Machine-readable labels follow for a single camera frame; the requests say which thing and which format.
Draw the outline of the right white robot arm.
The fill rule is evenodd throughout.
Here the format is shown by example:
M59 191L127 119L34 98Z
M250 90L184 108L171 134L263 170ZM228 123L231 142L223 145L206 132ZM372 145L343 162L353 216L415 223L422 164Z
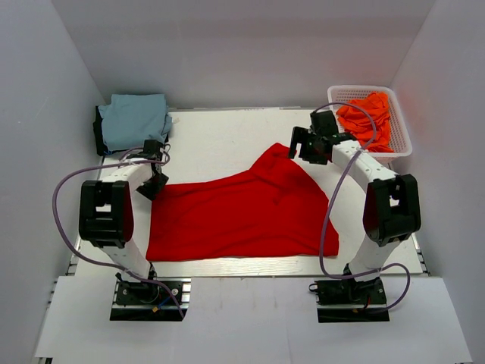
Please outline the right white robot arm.
M331 111L310 114L309 128L294 127L289 158L316 165L332 163L342 168L342 178L351 177L365 192L362 224L365 237L348 263L346 275L324 275L344 280L343 296L354 303L370 292L368 281L390 268L393 250L421 228L418 182L410 174L397 174L376 160L350 133L338 130Z

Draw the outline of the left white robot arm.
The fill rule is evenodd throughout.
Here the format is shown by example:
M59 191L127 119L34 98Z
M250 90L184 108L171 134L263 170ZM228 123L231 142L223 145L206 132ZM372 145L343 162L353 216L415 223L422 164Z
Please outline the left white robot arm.
M109 257L123 281L134 282L134 293L150 303L160 294L152 279L155 269L133 239L134 217L131 196L137 192L154 200L168 177L155 163L129 164L101 180L87 180L80 191L79 234Z

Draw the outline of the red t shirt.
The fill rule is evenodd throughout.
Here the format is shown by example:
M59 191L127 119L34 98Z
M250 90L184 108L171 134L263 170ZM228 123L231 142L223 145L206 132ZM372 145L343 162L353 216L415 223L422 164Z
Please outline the red t shirt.
M339 234L323 226L328 198L275 143L246 171L167 185L152 203L151 262L223 257L337 256Z

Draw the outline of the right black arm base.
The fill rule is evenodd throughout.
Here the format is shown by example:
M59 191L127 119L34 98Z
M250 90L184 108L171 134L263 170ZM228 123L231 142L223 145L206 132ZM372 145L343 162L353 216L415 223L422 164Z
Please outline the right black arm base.
M308 286L316 296L319 323L388 322L390 315L380 278L372 281L321 280Z

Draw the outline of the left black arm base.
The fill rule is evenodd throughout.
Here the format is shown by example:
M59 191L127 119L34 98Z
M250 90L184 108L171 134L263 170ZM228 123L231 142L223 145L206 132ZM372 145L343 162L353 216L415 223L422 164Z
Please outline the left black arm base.
M118 281L111 304L112 322L181 322L182 315L171 298L174 296L183 315L189 308L190 279L162 281L157 284Z

